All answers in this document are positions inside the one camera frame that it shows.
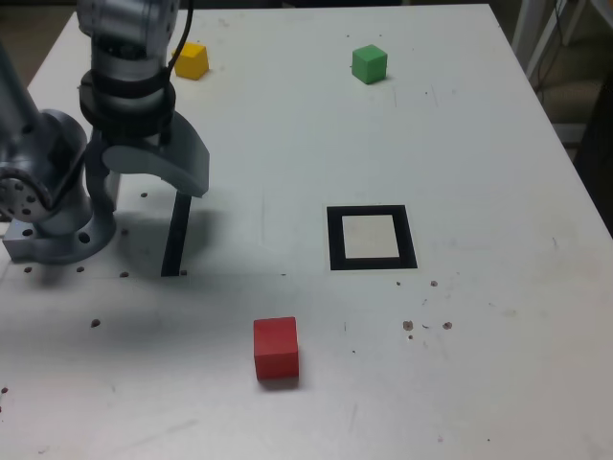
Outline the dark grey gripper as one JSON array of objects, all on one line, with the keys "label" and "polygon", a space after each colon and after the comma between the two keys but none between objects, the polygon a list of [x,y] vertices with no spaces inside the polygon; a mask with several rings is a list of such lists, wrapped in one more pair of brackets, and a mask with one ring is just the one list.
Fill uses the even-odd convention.
[{"label": "dark grey gripper", "polygon": [[84,160],[92,204],[108,215],[116,211],[119,173],[153,175],[188,196],[203,197],[209,190],[210,153],[191,123],[178,112],[166,144],[161,143],[159,134],[125,137],[93,130]]}]

